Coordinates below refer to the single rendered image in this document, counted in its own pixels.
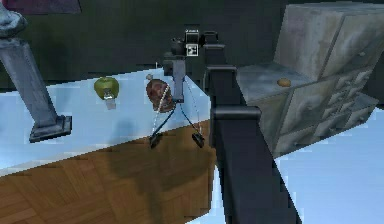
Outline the wooden table with pale top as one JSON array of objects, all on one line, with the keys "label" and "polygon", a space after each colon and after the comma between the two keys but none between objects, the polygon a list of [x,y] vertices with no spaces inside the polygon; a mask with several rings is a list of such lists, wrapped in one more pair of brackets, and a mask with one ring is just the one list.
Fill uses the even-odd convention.
[{"label": "wooden table with pale top", "polygon": [[[147,75],[119,75],[112,110],[92,80],[49,87],[73,129],[38,143],[29,142],[33,120],[19,94],[0,94],[0,224],[211,224],[207,215],[221,212],[215,151],[196,145],[180,107],[150,147]],[[187,81],[183,109],[198,127],[193,95],[207,135],[209,98]]]}]

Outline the grey stone statue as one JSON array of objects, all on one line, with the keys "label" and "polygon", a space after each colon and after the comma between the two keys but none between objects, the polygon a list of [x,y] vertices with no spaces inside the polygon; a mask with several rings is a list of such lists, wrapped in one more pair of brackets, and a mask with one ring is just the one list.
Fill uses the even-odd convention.
[{"label": "grey stone statue", "polygon": [[69,135],[72,117],[56,112],[29,43],[17,37],[27,24],[0,1],[0,62],[34,120],[29,142],[36,143]]}]

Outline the green apple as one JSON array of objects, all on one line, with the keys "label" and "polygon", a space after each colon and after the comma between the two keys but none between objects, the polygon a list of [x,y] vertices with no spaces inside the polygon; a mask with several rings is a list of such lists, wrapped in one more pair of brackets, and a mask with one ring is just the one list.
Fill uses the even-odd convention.
[{"label": "green apple", "polygon": [[119,94],[119,82],[113,77],[100,77],[94,82],[94,90],[102,99],[115,99]]}]

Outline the small grey shaker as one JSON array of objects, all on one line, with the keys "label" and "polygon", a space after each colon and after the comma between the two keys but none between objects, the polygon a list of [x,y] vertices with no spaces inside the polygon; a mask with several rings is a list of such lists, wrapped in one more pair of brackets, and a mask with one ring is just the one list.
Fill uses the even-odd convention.
[{"label": "small grey shaker", "polygon": [[103,99],[105,101],[105,104],[106,104],[106,107],[108,110],[116,108],[115,96],[112,93],[111,89],[105,89],[104,90]]}]

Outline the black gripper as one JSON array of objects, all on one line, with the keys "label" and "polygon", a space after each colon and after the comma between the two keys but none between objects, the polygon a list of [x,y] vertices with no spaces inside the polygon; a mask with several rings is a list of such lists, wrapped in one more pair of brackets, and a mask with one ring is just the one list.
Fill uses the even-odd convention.
[{"label": "black gripper", "polygon": [[[191,87],[187,80],[185,79],[186,76],[186,51],[185,51],[185,42],[181,38],[173,38],[171,40],[171,50],[169,52],[166,52],[164,54],[164,60],[163,60],[163,70],[165,76],[171,76],[174,81],[174,91],[172,99],[176,103],[183,103],[184,102],[184,94],[183,94],[183,82],[187,84],[187,88],[189,92],[192,94]],[[193,98],[193,105],[197,114],[197,126],[189,119],[189,117],[186,115],[183,106],[180,106],[180,110],[185,117],[185,119],[188,121],[188,123],[191,125],[191,127],[194,129],[194,133],[191,135],[193,141],[196,143],[196,145],[199,148],[203,148],[204,146],[204,137],[202,135],[202,127],[199,119],[199,111],[196,106],[196,101]],[[164,127],[164,125],[168,122],[170,117],[173,115],[175,111],[175,107],[167,113],[167,117],[161,122],[158,122],[158,119],[162,113],[159,113],[158,111],[155,111],[155,117],[153,119],[153,126],[152,126],[152,134],[149,137],[149,143],[151,148],[155,148],[160,139],[162,134],[160,133],[161,129]]]}]

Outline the grey chest of drawers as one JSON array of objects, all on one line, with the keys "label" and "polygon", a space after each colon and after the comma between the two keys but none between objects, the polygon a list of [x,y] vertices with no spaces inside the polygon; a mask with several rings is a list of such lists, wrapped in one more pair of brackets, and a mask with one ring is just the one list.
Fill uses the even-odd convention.
[{"label": "grey chest of drawers", "polygon": [[273,157],[365,123],[378,100],[362,89],[383,52],[384,4],[288,5],[274,59],[237,72],[246,103],[262,111]]}]

